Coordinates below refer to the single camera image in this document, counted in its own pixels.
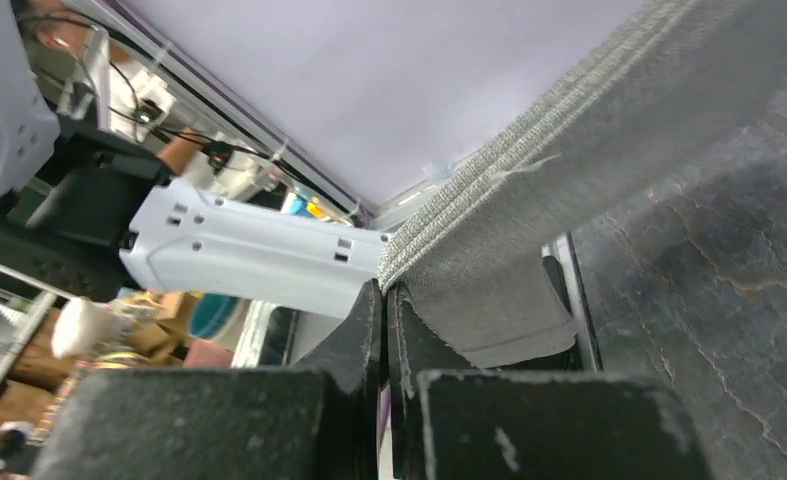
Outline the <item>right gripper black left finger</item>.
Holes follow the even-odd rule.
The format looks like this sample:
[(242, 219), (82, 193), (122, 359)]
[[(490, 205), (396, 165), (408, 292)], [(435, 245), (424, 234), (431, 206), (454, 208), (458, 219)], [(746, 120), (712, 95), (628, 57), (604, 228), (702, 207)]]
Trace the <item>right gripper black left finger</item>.
[(36, 479), (374, 479), (383, 298), (289, 367), (96, 370), (64, 403)]

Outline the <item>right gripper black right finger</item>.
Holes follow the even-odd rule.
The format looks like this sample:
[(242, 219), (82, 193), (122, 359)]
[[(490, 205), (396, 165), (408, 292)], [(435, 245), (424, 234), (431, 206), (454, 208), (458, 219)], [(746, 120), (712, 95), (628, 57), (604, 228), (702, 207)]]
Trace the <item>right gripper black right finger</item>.
[(473, 367), (386, 299), (392, 461), (399, 479), (709, 479), (676, 394), (608, 372)]

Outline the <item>grey cloth napkin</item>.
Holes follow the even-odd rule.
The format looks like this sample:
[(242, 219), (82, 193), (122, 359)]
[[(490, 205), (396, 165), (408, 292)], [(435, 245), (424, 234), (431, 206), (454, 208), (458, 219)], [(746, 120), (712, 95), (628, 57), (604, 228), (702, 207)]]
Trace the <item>grey cloth napkin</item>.
[(541, 248), (746, 126), (787, 76), (787, 1), (649, 1), (397, 232), (404, 285), (478, 367), (568, 350)]

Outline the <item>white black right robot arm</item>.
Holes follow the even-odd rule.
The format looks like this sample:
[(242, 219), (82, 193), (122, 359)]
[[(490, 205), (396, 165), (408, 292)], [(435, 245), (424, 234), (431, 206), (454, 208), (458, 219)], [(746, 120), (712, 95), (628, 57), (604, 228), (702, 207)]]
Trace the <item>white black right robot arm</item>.
[(572, 334), (540, 244), (663, 170), (643, 103), (703, 56), (697, 1), (644, 1), (395, 236), (287, 216), (141, 173), (131, 148), (51, 112), (0, 2), (0, 264), (76, 295), (145, 288), (339, 315), (291, 367), (95, 370), (35, 479), (374, 479), (392, 390), (406, 479), (709, 479), (678, 397), (608, 372), (508, 370)]

